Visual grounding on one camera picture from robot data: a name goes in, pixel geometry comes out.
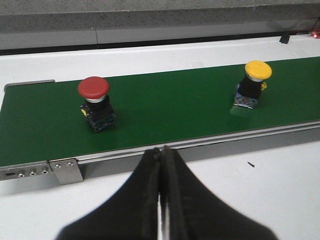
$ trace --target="red mushroom button cap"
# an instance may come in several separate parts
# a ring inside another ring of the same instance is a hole
[[[78,91],[85,99],[100,99],[109,91],[109,83],[102,77],[90,76],[79,83]]]

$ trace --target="yellow mushroom button cap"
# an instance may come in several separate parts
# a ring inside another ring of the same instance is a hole
[[[256,79],[265,80],[270,78],[272,74],[271,67],[264,61],[253,60],[245,65],[245,71]]]

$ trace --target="screw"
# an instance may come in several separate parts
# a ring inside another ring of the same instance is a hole
[[[31,170],[31,172],[30,172],[30,176],[35,176],[35,175],[37,175],[36,170]]]
[[[18,178],[24,178],[26,175],[23,171],[19,172]]]
[[[44,167],[42,168],[42,174],[47,174],[49,171],[48,171],[48,168]]]

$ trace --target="black mark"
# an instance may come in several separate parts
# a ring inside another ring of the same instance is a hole
[[[250,163],[250,162],[248,162],[248,161],[247,161],[247,163],[248,163],[251,167],[253,167],[253,168],[255,167],[255,165],[253,165],[252,163]]]

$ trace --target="white table surface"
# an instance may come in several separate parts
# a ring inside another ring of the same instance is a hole
[[[268,37],[0,56],[0,88],[17,82],[71,81],[316,56],[320,56],[320,40],[306,35],[292,36],[289,44]],[[280,240],[318,240],[319,136],[320,130],[313,129],[180,153],[213,193],[270,227]],[[92,163],[85,181],[70,185],[59,185],[54,175],[0,181],[0,240],[52,240],[63,226],[107,200],[138,160],[134,156]]]

